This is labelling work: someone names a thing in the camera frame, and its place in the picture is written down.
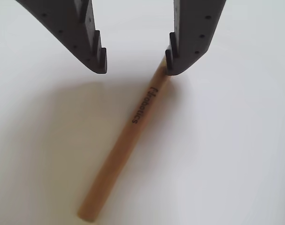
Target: wooden dowel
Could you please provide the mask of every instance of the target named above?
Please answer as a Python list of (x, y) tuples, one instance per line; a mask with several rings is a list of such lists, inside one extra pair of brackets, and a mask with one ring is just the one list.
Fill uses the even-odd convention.
[(164, 58), (81, 205), (78, 211), (81, 219), (93, 222), (97, 218), (169, 80), (170, 76), (166, 75)]

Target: wooden stick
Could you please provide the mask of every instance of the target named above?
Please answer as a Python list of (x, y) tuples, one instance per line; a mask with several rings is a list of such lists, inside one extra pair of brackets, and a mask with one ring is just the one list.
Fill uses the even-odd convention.
[(95, 221), (169, 80), (170, 76), (166, 75), (166, 61), (163, 58), (81, 205), (78, 211), (81, 219), (88, 222)]

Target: white surface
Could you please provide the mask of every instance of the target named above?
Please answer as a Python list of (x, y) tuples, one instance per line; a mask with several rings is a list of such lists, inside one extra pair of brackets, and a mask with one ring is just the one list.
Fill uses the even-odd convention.
[[(0, 0), (0, 225), (81, 225), (77, 208), (173, 31), (173, 2), (94, 0), (108, 73)], [(229, 0), (174, 77), (100, 225), (285, 225), (285, 0)]]

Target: white table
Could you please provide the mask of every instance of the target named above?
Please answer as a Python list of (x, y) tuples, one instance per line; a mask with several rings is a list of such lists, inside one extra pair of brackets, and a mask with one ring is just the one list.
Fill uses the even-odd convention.
[[(171, 0), (94, 0), (108, 73), (0, 0), (0, 225), (76, 211), (173, 31)], [(172, 79), (100, 225), (285, 225), (285, 0), (227, 1)]]

